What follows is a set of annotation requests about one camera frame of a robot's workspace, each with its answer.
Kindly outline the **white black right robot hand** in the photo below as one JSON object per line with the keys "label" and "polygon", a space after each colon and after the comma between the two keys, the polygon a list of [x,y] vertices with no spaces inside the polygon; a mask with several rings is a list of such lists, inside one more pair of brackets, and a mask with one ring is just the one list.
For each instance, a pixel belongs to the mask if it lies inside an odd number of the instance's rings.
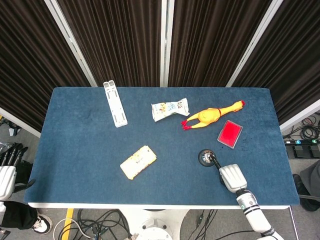
{"label": "white black right robot hand", "polygon": [[247,188],[247,180],[237,164],[221,166],[216,155],[211,150],[207,150],[204,157],[211,165],[217,168],[225,187],[230,192],[236,193],[237,191],[245,190]]}

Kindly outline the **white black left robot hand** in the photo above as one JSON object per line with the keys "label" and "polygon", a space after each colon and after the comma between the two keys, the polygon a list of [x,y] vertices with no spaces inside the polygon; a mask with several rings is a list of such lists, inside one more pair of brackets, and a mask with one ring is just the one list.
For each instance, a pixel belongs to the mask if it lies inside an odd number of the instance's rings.
{"label": "white black left robot hand", "polygon": [[13,143],[0,153],[0,201],[7,201],[13,193],[30,188],[36,182],[30,179],[33,164],[22,160],[28,147]]}

